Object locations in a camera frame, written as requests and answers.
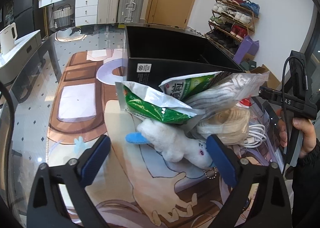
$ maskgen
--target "hand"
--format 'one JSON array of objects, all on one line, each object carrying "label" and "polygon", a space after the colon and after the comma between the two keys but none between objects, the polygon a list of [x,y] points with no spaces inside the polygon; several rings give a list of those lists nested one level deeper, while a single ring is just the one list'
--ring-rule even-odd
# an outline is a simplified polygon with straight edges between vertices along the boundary
[{"label": "hand", "polygon": [[196,193],[192,195],[190,202],[185,202],[174,191],[175,184],[185,176],[186,173],[182,172],[172,178],[151,177],[144,180],[143,184],[134,186],[133,197],[155,225],[161,225],[159,215],[170,223],[177,221],[179,216],[191,217],[193,215],[192,207],[197,204]]},{"label": "hand", "polygon": [[[276,114],[280,116],[281,109],[279,109]],[[305,157],[308,153],[310,153],[316,146],[316,131],[313,126],[311,120],[302,119],[302,118],[293,118],[292,125],[301,130],[304,133],[303,145],[300,151],[300,158]],[[283,147],[287,146],[287,132],[285,123],[282,119],[279,119],[278,129],[280,131],[280,144]]]}]

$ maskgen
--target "black sleeve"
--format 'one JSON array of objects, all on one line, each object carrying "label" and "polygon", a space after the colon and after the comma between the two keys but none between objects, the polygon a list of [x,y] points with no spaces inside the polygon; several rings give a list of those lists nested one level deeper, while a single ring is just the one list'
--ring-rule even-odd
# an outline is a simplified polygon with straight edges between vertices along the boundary
[{"label": "black sleeve", "polygon": [[320,143],[298,160],[293,172],[292,226],[320,226]]}]

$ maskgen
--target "white electric kettle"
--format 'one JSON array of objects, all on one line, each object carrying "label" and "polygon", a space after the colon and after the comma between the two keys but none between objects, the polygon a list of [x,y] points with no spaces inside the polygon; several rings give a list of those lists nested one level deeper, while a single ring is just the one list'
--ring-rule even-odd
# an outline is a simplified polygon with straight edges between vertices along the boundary
[{"label": "white electric kettle", "polygon": [[7,54],[14,48],[14,41],[17,39],[16,23],[8,25],[0,32],[0,45],[2,54]]}]

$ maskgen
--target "anime desk mat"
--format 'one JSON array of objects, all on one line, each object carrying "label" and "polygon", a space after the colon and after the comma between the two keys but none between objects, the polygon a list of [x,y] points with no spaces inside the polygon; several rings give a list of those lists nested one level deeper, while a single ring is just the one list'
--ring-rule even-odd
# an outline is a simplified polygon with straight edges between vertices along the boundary
[{"label": "anime desk mat", "polygon": [[[111,139],[111,151],[86,192],[110,227],[208,227],[227,200],[231,188],[220,178],[208,179],[187,160],[166,162],[151,145],[134,145],[125,136],[141,122],[120,111],[115,82],[121,81],[122,50],[78,52],[71,56],[59,82],[49,119],[46,161],[50,166],[78,158],[100,135]],[[257,149],[233,146],[238,157],[254,164],[277,161],[279,142],[268,115],[252,105],[255,124],[269,130],[267,144]],[[253,184],[238,220],[249,214],[258,184]],[[78,218],[67,189],[63,200],[75,223]]]}]

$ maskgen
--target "red sneaker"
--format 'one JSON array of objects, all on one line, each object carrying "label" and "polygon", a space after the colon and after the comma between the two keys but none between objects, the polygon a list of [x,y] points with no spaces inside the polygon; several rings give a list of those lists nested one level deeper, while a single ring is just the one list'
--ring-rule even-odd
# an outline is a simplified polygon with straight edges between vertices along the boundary
[{"label": "red sneaker", "polygon": [[241,4],[241,3],[244,3],[245,1],[243,1],[243,0],[231,0],[231,2],[232,2],[233,4],[236,4],[236,5],[239,5],[239,6],[240,6],[240,4]]},{"label": "red sneaker", "polygon": [[248,35],[247,30],[244,29],[244,28],[242,28],[242,27],[239,27],[239,31],[238,31],[236,37],[237,37],[239,40],[243,40],[243,38],[245,38],[247,35]]},{"label": "red sneaker", "polygon": [[231,28],[230,33],[231,33],[233,36],[237,36],[237,34],[238,34],[238,32],[239,32],[239,29],[240,29],[240,26],[238,26],[238,25],[233,25],[233,27]]}]

